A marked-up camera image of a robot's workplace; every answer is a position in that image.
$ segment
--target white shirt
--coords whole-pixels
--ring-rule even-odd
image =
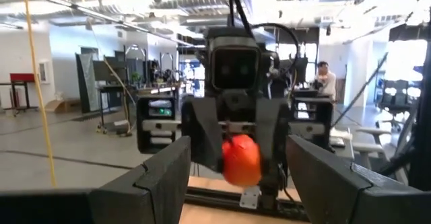
[[[335,90],[335,82],[337,81],[337,76],[334,73],[328,71],[324,77],[319,74],[316,75],[315,79],[323,84],[323,87],[320,89],[320,93],[331,95],[331,99],[335,101],[337,91]]]

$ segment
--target screen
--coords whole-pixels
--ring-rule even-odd
[[[250,89],[257,75],[257,51],[219,49],[214,52],[213,84],[218,89]]]

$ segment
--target white wall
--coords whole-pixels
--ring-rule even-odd
[[[93,26],[93,32],[83,26],[51,26],[49,38],[55,91],[63,92],[64,98],[79,98],[75,53],[81,53],[81,47],[98,48],[102,60],[104,55],[114,56],[114,50],[122,51],[125,44],[125,39],[119,38],[112,26]]]
[[[33,25],[33,38],[36,55],[36,64],[46,62],[46,72],[48,79],[53,78],[53,68],[51,63],[51,50],[49,48],[48,27],[46,24]],[[30,54],[30,43],[27,30],[0,31],[0,82],[10,82],[10,73],[33,73],[32,58]],[[44,104],[54,99],[54,83],[42,84],[42,97]],[[9,96],[10,86],[0,86],[1,107],[11,106]],[[39,106],[36,87],[33,83],[28,85],[29,100],[31,106]],[[20,90],[20,104],[25,104],[24,88]]]

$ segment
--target wooden board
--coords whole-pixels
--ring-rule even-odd
[[[232,186],[223,180],[212,180],[208,178],[193,177],[189,178],[189,186],[208,188],[210,190],[221,190],[226,192],[242,193],[243,189]],[[298,193],[295,189],[289,189],[288,193],[294,200],[299,201]],[[287,199],[287,196],[280,192],[279,197]],[[223,223],[223,224],[303,224],[301,221],[289,221],[286,219],[276,219],[272,217],[264,217],[260,215],[252,215],[241,213],[237,211],[225,211],[221,209],[213,209],[207,207],[200,207],[191,204],[183,206],[183,213],[181,215],[180,224],[210,224],[210,223]]]

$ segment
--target column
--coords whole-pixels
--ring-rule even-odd
[[[372,37],[367,36],[351,42],[347,58],[347,72],[345,77],[344,105],[347,106],[360,91],[368,79],[368,64],[372,61]],[[365,107],[368,94],[360,95],[353,107]]]
[[[374,40],[372,43],[372,58],[368,62],[367,78],[369,78],[376,70],[378,62],[383,58],[383,56],[387,51],[388,43],[389,43],[389,30],[382,31],[374,35]],[[368,98],[366,100],[366,103],[369,105],[374,104],[374,95],[376,93],[376,81],[377,81],[377,77],[372,79],[372,81],[368,85],[368,90],[366,90],[366,93],[368,92]]]

